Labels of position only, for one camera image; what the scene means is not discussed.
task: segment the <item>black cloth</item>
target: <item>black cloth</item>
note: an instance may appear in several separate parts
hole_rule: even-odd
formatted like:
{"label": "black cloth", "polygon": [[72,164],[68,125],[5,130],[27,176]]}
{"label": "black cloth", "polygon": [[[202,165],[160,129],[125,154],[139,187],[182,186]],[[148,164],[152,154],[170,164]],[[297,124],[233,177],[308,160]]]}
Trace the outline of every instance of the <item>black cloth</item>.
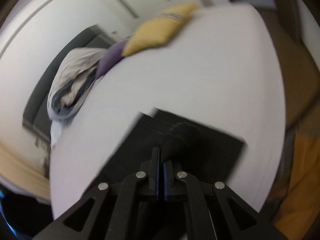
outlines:
{"label": "black cloth", "polygon": [[[101,181],[114,184],[123,181],[129,174],[139,171],[141,163],[151,159],[153,147],[161,147],[170,130],[179,123],[193,125],[201,133],[200,142],[175,156],[183,170],[190,172],[203,182],[226,181],[244,143],[202,124],[157,110],[154,117],[141,114],[137,124],[86,192]],[[170,153],[170,149],[162,149],[162,152],[164,150]]]}
{"label": "black cloth", "polygon": [[[102,168],[86,192],[105,181],[121,182],[150,160],[160,147],[161,161],[174,159],[200,181],[226,181],[243,142],[175,114],[157,110],[154,117],[141,114],[137,124]],[[140,203],[135,240],[178,240],[186,232],[182,203]]]}

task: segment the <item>bed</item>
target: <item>bed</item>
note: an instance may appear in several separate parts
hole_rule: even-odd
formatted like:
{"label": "bed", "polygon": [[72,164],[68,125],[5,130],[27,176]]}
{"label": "bed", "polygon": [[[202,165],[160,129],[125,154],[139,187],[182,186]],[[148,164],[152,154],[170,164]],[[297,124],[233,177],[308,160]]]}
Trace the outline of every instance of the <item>bed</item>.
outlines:
{"label": "bed", "polygon": [[262,18],[229,4],[201,8],[169,45],[125,58],[95,83],[51,153],[54,218],[81,197],[139,112],[154,107],[243,138],[226,183],[261,209],[281,157],[284,88]]}
{"label": "bed", "polygon": [[[22,115],[23,127],[42,140],[50,153],[51,120],[47,113],[47,99],[52,81],[58,71],[60,63],[74,48],[105,48],[108,49],[115,42],[108,37],[97,25],[90,26],[73,38],[54,58],[47,67],[41,79],[34,88]],[[45,177],[49,177],[49,165],[45,165]]]}

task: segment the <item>crumpled duvet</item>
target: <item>crumpled duvet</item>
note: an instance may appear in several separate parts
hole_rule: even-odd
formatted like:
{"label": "crumpled duvet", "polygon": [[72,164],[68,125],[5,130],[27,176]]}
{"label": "crumpled duvet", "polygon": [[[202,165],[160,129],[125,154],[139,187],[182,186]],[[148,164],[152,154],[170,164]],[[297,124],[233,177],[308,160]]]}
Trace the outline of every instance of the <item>crumpled duvet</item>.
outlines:
{"label": "crumpled duvet", "polygon": [[107,49],[76,48],[61,62],[47,101],[51,120],[67,122],[83,105],[95,80],[98,61]]}

